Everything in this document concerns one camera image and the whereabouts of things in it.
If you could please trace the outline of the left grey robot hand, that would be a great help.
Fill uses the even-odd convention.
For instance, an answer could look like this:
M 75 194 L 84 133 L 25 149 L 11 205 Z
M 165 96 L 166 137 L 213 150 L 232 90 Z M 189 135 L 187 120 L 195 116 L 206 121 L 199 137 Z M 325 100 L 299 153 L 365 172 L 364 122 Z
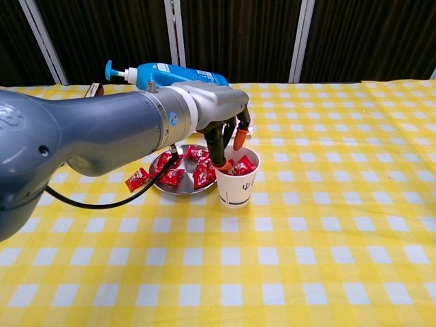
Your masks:
M 234 137 L 235 151 L 243 147 L 251 122 L 249 96 L 229 86 L 199 81 L 190 82 L 186 90 L 196 103 L 196 131 L 204 135 L 214 167 L 229 170 L 225 148 L 231 137 Z

